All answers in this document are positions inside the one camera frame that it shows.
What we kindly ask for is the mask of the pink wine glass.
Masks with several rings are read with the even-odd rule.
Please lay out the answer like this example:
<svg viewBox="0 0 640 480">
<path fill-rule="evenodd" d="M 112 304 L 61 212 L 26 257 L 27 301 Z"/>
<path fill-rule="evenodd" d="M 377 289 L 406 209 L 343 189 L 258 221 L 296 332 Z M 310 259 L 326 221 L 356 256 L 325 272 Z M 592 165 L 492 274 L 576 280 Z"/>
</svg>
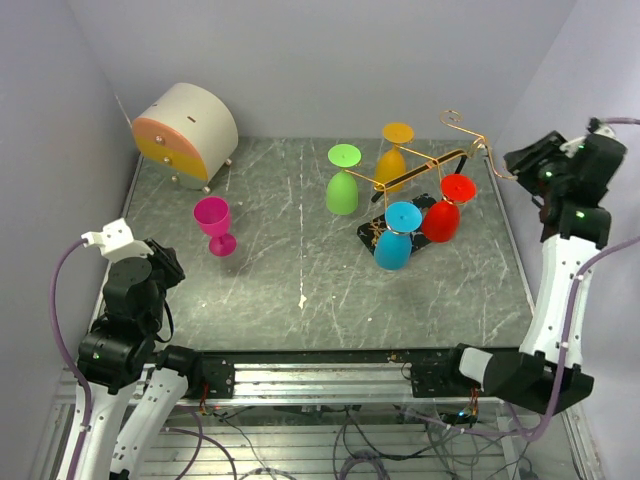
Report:
<svg viewBox="0 0 640 480">
<path fill-rule="evenodd" d="M 213 255 L 226 257 L 235 251 L 237 240 L 230 233 L 231 210 L 223 198 L 209 196 L 201 199 L 193 209 L 193 217 L 209 237 L 209 251 Z"/>
</svg>

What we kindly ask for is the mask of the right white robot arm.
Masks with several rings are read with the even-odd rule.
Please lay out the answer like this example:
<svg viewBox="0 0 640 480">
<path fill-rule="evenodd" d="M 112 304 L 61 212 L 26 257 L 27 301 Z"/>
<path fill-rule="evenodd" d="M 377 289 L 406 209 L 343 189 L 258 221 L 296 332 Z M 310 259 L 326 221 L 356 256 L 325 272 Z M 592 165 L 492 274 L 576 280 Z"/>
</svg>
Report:
<svg viewBox="0 0 640 480">
<path fill-rule="evenodd" d="M 519 348 L 494 352 L 460 344 L 440 373 L 459 396 L 478 387 L 538 414 L 555 415 L 587 398 L 582 327 L 593 269 L 608 244 L 612 217 L 600 206 L 626 147 L 606 123 L 566 140 L 556 131 L 505 154 L 507 170 L 539 208 L 542 276 L 531 324 Z"/>
</svg>

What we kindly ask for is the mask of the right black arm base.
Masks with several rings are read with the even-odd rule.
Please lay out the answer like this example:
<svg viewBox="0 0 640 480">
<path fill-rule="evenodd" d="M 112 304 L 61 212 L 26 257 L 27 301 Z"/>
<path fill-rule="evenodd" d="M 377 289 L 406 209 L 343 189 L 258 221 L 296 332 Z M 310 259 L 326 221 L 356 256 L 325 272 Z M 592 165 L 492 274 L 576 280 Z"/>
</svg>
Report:
<svg viewBox="0 0 640 480">
<path fill-rule="evenodd" d="M 509 347 L 476 347 L 458 344 L 449 348 L 407 349 L 404 362 L 410 365 L 406 379 L 410 382 L 414 398 L 462 397 L 472 387 L 481 384 L 474 377 L 466 377 L 460 371 L 463 354 L 479 350 L 480 358 L 511 351 Z"/>
</svg>

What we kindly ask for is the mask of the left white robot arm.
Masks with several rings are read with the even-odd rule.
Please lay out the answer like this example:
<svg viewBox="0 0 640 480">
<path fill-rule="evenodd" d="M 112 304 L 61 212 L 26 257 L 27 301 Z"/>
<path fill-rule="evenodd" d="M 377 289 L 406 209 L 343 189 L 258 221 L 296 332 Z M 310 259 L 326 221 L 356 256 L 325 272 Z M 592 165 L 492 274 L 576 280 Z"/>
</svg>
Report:
<svg viewBox="0 0 640 480">
<path fill-rule="evenodd" d="M 185 278 L 175 250 L 132 240 L 124 253 L 107 257 L 104 311 L 78 356 L 63 356 L 77 387 L 60 479 L 138 478 L 171 411 L 204 383 L 201 355 L 159 335 L 174 324 L 166 294 Z"/>
</svg>

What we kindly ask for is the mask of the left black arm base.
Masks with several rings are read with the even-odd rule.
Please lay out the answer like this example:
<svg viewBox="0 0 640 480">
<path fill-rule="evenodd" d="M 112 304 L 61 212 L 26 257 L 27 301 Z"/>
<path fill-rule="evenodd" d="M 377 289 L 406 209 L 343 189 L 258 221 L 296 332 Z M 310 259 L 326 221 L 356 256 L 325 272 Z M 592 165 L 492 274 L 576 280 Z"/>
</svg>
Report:
<svg viewBox="0 0 640 480">
<path fill-rule="evenodd" d="M 236 371 L 234 365 L 221 356 L 170 345 L 157 355 L 156 366 L 174 370 L 187 379 L 184 395 L 187 399 L 233 397 Z"/>
</svg>

